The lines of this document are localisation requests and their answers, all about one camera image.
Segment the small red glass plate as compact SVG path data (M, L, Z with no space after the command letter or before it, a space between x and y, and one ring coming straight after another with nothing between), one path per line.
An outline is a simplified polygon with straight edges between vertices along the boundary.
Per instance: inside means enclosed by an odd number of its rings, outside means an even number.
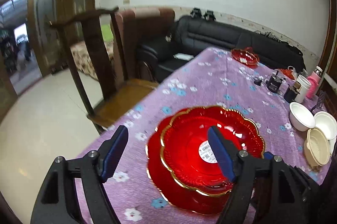
M181 187L208 197L219 197L233 185L223 176L207 140L216 126L238 150L261 158L265 141L257 125L239 111L220 106L192 107L171 116L160 134L160 159Z

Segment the white bowl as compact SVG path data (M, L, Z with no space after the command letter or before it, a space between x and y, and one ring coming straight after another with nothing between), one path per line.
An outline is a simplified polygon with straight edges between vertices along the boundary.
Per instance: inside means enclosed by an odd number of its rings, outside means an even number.
M304 132L315 127L316 122L314 116L304 105L292 102L289 108L290 122L295 129Z
M332 153L336 143L336 119L325 111L317 112L314 115L314 119L316 127L319 128L324 133L326 139L328 139L330 152Z

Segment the cream scalloped bowl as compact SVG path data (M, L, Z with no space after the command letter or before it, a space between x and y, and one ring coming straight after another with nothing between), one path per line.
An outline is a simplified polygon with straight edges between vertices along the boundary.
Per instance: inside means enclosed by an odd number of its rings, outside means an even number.
M330 147L324 133L318 128L307 131L304 142L304 155L312 169L328 164L330 160Z

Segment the wooden chair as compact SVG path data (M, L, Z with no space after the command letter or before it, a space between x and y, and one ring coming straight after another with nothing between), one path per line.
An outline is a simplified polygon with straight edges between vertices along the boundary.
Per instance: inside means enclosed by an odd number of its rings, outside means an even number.
M60 37L68 68L84 107L87 110L87 118L94 124L95 129L100 135L128 110L137 105L143 98L148 96L149 93L158 87L156 82L149 82L142 79L130 79L128 77L122 40L115 18L115 14L118 10L118 7L115 7L112 10L89 10L77 14L69 20L52 22L50 24L50 27L55 29ZM111 64L103 41L99 20L102 15L109 15L111 18L114 38L122 66L123 83L120 86L116 85L115 65ZM68 45L66 28L77 22L82 25L84 43L87 47L89 57L102 90L103 99L94 107L91 105L86 94L70 46Z

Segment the large red glass plate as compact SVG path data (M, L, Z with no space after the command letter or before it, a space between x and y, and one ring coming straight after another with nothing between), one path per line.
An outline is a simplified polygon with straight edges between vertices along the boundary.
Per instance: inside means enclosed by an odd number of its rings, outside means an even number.
M146 145L147 174L160 194L169 204L197 214L215 215L221 213L230 197L232 185L219 197L208 197L179 186L160 159L160 134L170 123L171 116L164 118Z

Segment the purple floral tablecloth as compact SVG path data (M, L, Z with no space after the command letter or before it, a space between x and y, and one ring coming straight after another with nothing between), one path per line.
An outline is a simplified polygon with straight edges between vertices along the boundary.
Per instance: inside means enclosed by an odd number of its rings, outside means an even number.
M255 77L266 78L271 70L259 65L251 69L227 51L210 47L168 77L156 90L120 119L106 128L90 144L98 148L112 137L118 126L129 132L127 147L116 173L104 188L122 223L215 223L217 215L183 210L147 174L146 145L163 119L175 119L176 113L188 110L221 110L241 113L252 120L265 141L265 149L280 155L290 165L305 171L322 183L328 167L312 169L303 154L304 134L289 120L289 104L282 94L272 94L265 86L256 86Z

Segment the small black clip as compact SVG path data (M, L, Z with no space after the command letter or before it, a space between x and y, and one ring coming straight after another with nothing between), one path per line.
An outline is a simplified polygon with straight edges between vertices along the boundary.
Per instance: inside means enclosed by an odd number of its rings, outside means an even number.
M260 77L254 77L254 84L257 86L261 86L263 83L263 78Z

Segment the dark jar with cork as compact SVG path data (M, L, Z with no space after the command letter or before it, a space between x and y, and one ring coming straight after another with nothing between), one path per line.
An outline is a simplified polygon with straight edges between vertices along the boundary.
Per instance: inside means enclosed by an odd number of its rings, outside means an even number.
M301 89L301 84L299 82L295 82L292 86L289 85L283 98L286 102L292 103L295 101L295 98L299 95L299 91Z

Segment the black round device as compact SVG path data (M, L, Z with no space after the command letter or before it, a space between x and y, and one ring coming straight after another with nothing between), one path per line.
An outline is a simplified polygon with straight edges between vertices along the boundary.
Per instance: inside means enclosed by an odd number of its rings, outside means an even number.
M281 70L277 69L274 70L271 75L267 77L266 87L270 92L276 94L278 93L284 81L284 74L281 72Z

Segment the far red glass plate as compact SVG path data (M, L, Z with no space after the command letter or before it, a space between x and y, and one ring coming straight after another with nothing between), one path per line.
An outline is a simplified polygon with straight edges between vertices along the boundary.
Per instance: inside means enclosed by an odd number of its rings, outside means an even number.
M246 47L245 49L232 49L231 56L239 63L250 68L255 68L259 64L259 57L253 52L252 47Z

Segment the red plastic bag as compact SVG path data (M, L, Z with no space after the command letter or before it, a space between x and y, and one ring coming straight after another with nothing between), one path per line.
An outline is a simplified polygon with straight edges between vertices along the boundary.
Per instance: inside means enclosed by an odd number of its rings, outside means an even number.
M292 74L292 70L289 69L279 69L279 71L285 76L288 77L291 80L295 80L293 74Z

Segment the white plastic jar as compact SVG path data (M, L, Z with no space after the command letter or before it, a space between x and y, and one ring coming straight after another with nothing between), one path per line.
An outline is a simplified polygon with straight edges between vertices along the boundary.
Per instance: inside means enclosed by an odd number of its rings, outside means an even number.
M296 82L300 84L300 89L298 89L298 94L295 98L295 101L297 103L302 103L311 87L311 83L306 77L302 75L298 75Z

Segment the black leather sofa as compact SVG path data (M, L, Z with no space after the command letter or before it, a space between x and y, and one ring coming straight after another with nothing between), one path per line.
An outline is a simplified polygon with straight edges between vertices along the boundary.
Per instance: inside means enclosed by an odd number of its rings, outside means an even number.
M136 48L136 60L145 65L157 82L162 82L187 61L174 57L185 54L196 57L208 47L230 51L252 48L262 64L271 69L297 72L306 69L303 53L284 41L272 39L269 33L259 34L237 26L183 16L173 24L167 36L147 39Z

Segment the pink sleeved bottle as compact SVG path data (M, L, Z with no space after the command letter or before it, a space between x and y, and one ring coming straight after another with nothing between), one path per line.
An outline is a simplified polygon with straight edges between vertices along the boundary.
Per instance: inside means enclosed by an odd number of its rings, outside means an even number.
M306 97L308 99L312 99L314 95L316 94L316 91L319 86L319 82L322 78L323 70L319 67L316 66L315 70L312 72L312 74L307 78L307 80L310 82L310 88L309 91L306 94Z

